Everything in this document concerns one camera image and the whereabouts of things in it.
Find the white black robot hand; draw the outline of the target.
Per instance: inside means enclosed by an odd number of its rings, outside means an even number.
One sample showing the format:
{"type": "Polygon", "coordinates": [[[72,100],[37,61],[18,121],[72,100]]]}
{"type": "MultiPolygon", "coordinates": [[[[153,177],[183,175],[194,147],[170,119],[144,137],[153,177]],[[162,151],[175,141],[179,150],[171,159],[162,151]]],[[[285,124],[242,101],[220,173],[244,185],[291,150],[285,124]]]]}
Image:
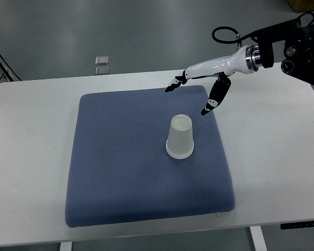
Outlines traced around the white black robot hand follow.
{"type": "Polygon", "coordinates": [[[224,100],[229,88],[231,80],[229,75],[240,72],[243,74],[251,74],[259,68],[259,46],[246,45],[240,48],[236,53],[230,56],[224,56],[195,65],[189,66],[180,75],[174,77],[165,89],[165,92],[172,92],[174,89],[187,83],[188,79],[201,77],[217,76],[208,96],[208,101],[201,111],[204,116],[217,108],[224,100]]]}

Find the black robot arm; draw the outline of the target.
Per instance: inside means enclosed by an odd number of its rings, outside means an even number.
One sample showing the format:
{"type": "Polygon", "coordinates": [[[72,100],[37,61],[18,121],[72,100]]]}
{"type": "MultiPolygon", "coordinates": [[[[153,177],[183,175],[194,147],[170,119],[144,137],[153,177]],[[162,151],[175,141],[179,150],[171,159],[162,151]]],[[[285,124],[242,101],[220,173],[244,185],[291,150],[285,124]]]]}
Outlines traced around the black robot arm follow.
{"type": "Polygon", "coordinates": [[[208,101],[201,111],[206,115],[218,107],[225,98],[231,81],[229,76],[235,72],[251,74],[259,67],[273,67],[274,52],[272,44],[284,41],[284,61],[281,70],[286,75],[314,86],[314,24],[301,25],[299,18],[256,30],[246,36],[255,45],[239,46],[236,53],[195,64],[174,77],[166,92],[187,83],[190,79],[217,77],[212,86],[208,101]]]}

